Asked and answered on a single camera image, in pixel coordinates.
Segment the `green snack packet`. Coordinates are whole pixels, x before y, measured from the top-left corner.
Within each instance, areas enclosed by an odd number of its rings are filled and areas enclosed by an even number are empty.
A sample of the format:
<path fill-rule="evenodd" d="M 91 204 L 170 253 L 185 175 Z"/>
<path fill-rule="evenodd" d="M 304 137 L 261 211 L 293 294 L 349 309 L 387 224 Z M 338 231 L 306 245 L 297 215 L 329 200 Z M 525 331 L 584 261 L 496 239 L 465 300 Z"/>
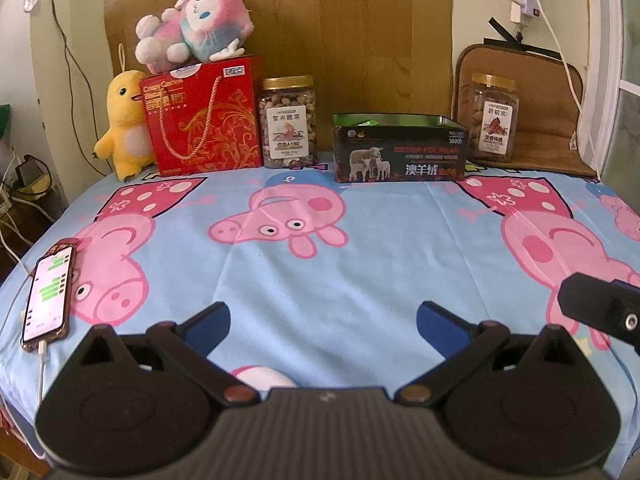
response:
<path fill-rule="evenodd" d="M 352 127 L 354 128 L 362 128 L 362 127 L 375 127 L 375 126 L 379 126 L 380 123 L 377 120 L 374 119 L 368 119 L 365 120 L 364 122 L 358 122 L 358 124 L 352 125 Z"/>

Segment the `smartphone in red case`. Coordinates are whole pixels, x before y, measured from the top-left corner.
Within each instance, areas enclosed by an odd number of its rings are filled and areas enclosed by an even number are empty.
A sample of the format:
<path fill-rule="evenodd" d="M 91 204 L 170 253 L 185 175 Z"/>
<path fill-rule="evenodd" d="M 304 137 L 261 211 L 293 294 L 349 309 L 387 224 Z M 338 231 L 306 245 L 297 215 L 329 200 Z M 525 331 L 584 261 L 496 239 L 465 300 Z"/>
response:
<path fill-rule="evenodd" d="M 32 352 L 42 342 L 63 339 L 70 328 L 70 303 L 78 238 L 62 238 L 41 258 L 30 274 L 21 333 L 21 346 Z"/>

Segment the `Peppa Pig blue tablecloth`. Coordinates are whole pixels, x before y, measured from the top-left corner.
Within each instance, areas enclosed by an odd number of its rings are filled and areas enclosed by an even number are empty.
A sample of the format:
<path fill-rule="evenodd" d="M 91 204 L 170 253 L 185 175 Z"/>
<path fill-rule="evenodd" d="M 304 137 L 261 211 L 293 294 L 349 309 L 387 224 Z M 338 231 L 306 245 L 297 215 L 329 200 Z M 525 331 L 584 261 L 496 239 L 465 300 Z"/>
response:
<path fill-rule="evenodd" d="M 78 238 L 70 328 L 26 351 L 32 270 Z M 212 359 L 254 387 L 382 386 L 438 364 L 419 336 L 425 300 L 515 333 L 561 323 L 622 420 L 608 459 L 639 447 L 634 349 L 563 318 L 564 278 L 639 281 L 639 219 L 601 182 L 472 167 L 459 182 L 340 183 L 324 167 L 257 168 L 131 183 L 107 177 L 75 200 L 1 286 L 1 426 L 26 434 L 90 326 L 141 333 L 216 301 L 231 328 Z"/>

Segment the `yellow duck plush toy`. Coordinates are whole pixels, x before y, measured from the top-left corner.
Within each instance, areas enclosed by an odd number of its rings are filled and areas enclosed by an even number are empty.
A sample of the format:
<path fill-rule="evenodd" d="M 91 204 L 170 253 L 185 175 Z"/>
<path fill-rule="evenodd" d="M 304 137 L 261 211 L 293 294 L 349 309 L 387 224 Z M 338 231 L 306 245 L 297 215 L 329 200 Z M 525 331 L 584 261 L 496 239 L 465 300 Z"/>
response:
<path fill-rule="evenodd" d="M 118 45 L 118 60 L 122 71 L 107 88 L 106 110 L 110 126 L 94 144 L 92 156 L 96 159 L 111 158 L 116 177 L 126 182 L 137 177 L 147 166 L 154 165 L 148 124 L 143 109 L 140 81 L 145 73 L 126 70 L 126 52 Z"/>

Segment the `pecan jar gold lid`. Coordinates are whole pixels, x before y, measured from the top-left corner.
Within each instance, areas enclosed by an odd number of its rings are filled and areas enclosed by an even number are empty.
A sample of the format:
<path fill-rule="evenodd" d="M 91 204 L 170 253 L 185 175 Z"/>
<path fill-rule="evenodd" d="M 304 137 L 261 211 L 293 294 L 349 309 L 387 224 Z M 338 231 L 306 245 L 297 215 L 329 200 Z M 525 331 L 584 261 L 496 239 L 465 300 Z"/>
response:
<path fill-rule="evenodd" d="M 520 107 L 515 81 L 474 73 L 472 90 L 470 143 L 473 155 L 490 162 L 510 162 Z"/>

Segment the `black open tin box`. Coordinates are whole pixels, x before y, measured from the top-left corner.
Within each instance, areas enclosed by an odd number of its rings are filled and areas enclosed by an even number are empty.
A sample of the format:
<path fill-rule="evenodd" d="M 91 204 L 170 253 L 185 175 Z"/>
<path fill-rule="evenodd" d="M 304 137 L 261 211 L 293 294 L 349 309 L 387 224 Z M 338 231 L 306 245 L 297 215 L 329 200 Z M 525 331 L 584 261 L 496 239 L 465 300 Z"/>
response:
<path fill-rule="evenodd" d="M 380 125 L 352 127 L 368 119 Z M 464 176 L 469 133 L 445 116 L 343 113 L 332 122 L 338 182 L 457 181 Z"/>

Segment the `red gift bag box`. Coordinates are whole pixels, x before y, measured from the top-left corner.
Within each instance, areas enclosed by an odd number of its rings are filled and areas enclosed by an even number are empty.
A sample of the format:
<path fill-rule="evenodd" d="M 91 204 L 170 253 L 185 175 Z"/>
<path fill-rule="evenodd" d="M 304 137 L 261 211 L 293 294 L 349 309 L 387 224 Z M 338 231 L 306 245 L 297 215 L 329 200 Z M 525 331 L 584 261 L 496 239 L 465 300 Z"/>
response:
<path fill-rule="evenodd" d="M 140 81 L 146 123 L 163 177 L 262 164 L 258 55 L 198 63 Z"/>

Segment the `nut jar gold lid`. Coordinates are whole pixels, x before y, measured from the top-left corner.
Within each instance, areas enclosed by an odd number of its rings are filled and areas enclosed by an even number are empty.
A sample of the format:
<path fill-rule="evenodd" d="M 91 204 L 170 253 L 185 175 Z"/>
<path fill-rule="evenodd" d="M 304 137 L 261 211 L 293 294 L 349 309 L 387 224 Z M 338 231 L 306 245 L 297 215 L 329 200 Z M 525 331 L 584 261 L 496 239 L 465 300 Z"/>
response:
<path fill-rule="evenodd" d="M 265 167 L 300 168 L 316 163 L 317 117 L 313 76 L 265 78 L 258 110 Z"/>

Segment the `pink blue plush toy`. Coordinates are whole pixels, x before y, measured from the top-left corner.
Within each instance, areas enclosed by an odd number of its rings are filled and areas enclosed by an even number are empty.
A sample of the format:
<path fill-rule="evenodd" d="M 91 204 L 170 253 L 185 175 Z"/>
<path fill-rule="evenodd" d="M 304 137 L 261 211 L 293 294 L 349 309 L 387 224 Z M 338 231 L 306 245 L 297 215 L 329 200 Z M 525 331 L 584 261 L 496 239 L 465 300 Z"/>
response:
<path fill-rule="evenodd" d="M 134 56 L 151 74 L 168 73 L 191 61 L 237 58 L 253 32 L 243 0 L 177 0 L 160 16 L 140 18 Z"/>

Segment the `wooden board panel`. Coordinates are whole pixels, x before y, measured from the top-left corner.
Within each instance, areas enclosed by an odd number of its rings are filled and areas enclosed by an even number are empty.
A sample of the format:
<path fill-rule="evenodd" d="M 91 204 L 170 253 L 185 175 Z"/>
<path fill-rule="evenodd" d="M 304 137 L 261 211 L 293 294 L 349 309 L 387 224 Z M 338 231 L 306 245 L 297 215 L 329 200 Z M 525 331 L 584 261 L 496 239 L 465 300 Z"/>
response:
<path fill-rule="evenodd" d="M 110 49 L 133 49 L 138 19 L 176 1 L 105 0 Z M 452 0 L 244 1 L 266 76 L 314 77 L 322 150 L 336 113 L 449 114 Z"/>

